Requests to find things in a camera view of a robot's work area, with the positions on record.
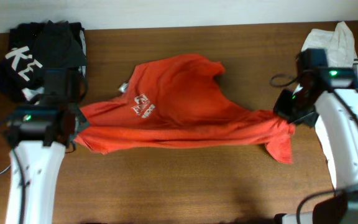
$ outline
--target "red fabric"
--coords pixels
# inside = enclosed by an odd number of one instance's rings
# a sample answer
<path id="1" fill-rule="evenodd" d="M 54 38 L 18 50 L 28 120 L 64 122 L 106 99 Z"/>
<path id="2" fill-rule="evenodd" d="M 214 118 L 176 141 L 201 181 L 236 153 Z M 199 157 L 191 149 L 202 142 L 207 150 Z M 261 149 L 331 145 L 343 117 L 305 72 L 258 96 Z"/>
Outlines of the red fabric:
<path id="1" fill-rule="evenodd" d="M 196 54 L 138 65 L 125 94 L 81 109 L 91 126 L 76 142 L 103 154 L 265 143 L 274 159 L 291 163 L 295 127 L 271 111 L 248 111 L 226 99 L 213 79 L 223 73 L 219 62 Z"/>

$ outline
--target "wooden surface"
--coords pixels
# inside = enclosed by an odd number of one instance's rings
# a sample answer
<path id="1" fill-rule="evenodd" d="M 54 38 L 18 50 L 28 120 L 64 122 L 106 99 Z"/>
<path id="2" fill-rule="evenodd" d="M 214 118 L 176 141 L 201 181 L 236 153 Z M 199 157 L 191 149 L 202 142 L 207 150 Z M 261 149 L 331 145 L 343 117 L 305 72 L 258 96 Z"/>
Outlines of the wooden surface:
<path id="1" fill-rule="evenodd" d="M 348 25 L 358 54 L 358 22 Z M 119 85 L 137 64 L 199 53 L 225 66 L 226 74 L 218 82 L 230 100 L 250 110 L 271 110 L 281 90 L 270 87 L 269 78 L 279 72 L 295 74 L 295 55 L 310 30 L 335 26 L 326 22 L 86 31 L 89 93 L 83 104 L 117 96 Z M 7 35 L 0 34 L 0 60 L 6 46 Z M 0 94 L 0 120 L 13 109 Z M 141 148 L 106 156 L 78 147 L 63 160 L 53 222 L 246 222 L 294 213 L 303 197 L 329 189 L 331 181 L 314 129 L 297 127 L 292 146 L 293 165 L 278 163 L 263 146 Z M 0 169 L 9 163 L 8 151 L 0 135 Z M 9 179 L 9 174 L 0 176 L 0 223 Z"/>

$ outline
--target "green led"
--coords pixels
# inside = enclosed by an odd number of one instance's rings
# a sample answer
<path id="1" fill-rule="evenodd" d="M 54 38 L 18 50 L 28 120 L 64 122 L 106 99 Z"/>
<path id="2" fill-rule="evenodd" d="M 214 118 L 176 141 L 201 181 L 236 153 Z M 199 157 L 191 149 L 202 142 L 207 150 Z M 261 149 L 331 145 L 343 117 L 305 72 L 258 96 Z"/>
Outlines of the green led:
<path id="1" fill-rule="evenodd" d="M 329 73 L 331 74 L 331 76 L 336 76 L 338 74 L 338 71 L 332 70 L 329 71 Z"/>

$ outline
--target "white background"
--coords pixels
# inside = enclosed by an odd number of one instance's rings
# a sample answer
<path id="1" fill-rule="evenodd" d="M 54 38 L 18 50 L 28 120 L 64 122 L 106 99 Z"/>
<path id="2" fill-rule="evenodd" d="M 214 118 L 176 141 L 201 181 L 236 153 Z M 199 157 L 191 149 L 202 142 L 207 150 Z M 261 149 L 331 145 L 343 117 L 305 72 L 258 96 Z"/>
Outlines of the white background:
<path id="1" fill-rule="evenodd" d="M 0 0 L 0 32 L 21 22 L 85 29 L 358 20 L 358 0 Z"/>

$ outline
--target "black clothing stack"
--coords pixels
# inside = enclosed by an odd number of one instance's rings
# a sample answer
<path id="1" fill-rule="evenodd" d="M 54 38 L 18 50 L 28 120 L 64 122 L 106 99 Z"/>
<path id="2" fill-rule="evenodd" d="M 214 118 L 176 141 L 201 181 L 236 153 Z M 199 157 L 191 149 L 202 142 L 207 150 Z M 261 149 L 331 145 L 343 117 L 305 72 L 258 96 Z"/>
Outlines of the black clothing stack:
<path id="1" fill-rule="evenodd" d="M 69 68 L 85 76 L 86 45 L 81 23 L 31 22 L 9 33 L 9 49 L 0 62 L 0 92 L 12 101 L 43 92 L 41 68 Z"/>

